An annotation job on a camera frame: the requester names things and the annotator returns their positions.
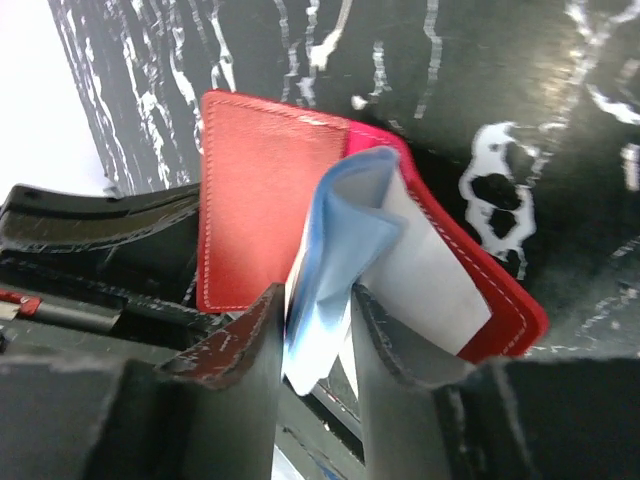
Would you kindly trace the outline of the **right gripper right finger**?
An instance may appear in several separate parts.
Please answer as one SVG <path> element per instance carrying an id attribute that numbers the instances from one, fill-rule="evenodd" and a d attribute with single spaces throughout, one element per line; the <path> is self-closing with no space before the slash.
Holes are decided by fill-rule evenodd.
<path id="1" fill-rule="evenodd" d="M 497 479 L 499 455 L 480 416 L 491 364 L 473 365 L 352 290 L 362 443 L 370 479 Z"/>

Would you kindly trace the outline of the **red leather card holder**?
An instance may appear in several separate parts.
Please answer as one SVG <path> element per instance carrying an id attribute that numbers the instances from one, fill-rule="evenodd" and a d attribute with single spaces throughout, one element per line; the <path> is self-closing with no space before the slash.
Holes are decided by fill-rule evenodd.
<path id="1" fill-rule="evenodd" d="M 224 90 L 202 100 L 197 305 L 244 311 L 285 287 L 282 372 L 308 394 L 352 335 L 363 284 L 466 361 L 524 353 L 542 307 L 441 207 L 406 143 L 359 122 Z"/>

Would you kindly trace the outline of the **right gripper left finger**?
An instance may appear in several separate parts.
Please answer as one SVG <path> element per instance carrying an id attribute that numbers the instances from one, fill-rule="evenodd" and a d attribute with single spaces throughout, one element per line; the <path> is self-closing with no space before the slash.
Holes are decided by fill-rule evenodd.
<path id="1" fill-rule="evenodd" d="M 162 365 L 187 392 L 184 479 L 268 479 L 284 342 L 275 283 L 237 319 Z"/>

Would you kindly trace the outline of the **black card dispenser box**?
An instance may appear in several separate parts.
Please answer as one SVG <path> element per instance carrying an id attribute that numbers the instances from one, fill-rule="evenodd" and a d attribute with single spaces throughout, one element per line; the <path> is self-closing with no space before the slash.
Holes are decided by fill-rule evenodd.
<path id="1" fill-rule="evenodd" d="M 1 475 L 184 479 L 185 385 L 162 365 L 244 311 L 195 302 L 199 190 L 15 186 L 1 209 Z M 360 442 L 281 380 L 268 479 L 361 479 Z"/>

